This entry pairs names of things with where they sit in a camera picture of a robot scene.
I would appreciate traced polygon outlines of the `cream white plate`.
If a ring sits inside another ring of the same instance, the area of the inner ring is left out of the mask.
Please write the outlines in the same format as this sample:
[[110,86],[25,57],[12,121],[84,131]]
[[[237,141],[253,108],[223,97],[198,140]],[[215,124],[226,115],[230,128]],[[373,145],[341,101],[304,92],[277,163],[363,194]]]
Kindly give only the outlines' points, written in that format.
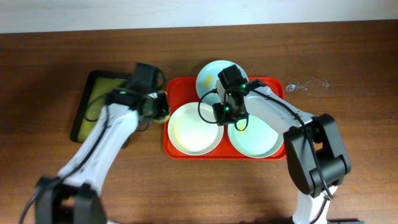
[[215,122],[213,108],[205,103],[187,103],[175,110],[167,125],[167,134],[177,151],[202,156],[221,142],[224,127]]

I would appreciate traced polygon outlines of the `green and yellow sponge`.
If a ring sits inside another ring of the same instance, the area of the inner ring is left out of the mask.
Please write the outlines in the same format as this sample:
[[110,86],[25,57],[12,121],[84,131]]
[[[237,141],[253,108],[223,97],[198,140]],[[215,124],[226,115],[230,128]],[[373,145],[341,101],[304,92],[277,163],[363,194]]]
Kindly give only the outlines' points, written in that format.
[[165,123],[170,119],[170,114],[161,114],[159,116],[156,116],[153,120],[156,123]]

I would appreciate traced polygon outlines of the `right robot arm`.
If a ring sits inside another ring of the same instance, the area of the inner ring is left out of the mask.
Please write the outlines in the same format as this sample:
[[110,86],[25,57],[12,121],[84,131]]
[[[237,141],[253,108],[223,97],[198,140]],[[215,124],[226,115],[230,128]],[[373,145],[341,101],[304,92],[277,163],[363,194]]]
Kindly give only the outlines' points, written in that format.
[[314,116],[290,105],[262,81],[243,77],[236,65],[220,71],[213,105],[219,126],[257,117],[283,135],[290,177],[299,190],[288,223],[327,223],[333,194],[351,172],[351,161],[335,119]]

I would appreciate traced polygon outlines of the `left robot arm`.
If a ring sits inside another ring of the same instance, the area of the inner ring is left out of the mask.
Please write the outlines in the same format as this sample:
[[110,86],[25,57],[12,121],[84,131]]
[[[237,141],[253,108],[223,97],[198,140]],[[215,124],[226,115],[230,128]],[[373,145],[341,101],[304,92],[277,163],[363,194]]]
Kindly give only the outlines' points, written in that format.
[[101,113],[81,148],[54,178],[41,177],[29,205],[36,223],[110,223],[100,195],[107,173],[141,123],[170,117],[164,72],[137,63],[134,73],[99,96]]

